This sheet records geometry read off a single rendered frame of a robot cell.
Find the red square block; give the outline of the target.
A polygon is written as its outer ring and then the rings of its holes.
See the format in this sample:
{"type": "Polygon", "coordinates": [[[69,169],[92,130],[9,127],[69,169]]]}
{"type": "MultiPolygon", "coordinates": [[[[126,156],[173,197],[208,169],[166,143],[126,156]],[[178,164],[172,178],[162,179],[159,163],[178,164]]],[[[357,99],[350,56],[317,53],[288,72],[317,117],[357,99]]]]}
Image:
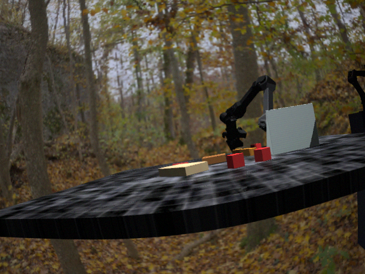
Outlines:
{"type": "Polygon", "coordinates": [[[236,153],[226,156],[228,168],[235,169],[245,166],[244,154],[236,153]]]}
{"type": "Polygon", "coordinates": [[[270,147],[259,148],[254,150],[254,157],[256,162],[264,162],[271,159],[270,147]]]}
{"type": "Polygon", "coordinates": [[[259,149],[261,148],[261,143],[258,143],[258,144],[251,144],[251,148],[256,148],[259,149]]]}

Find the orange long flat bar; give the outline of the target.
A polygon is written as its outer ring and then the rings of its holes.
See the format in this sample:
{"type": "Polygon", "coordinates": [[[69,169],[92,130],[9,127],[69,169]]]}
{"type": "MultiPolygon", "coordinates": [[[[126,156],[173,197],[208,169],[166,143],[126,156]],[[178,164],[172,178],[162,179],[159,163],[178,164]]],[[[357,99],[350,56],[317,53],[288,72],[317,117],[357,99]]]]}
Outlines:
{"type": "Polygon", "coordinates": [[[240,148],[240,149],[234,149],[232,150],[232,154],[236,154],[236,153],[243,153],[244,156],[253,156],[254,155],[254,150],[256,150],[256,148],[240,148]]]}

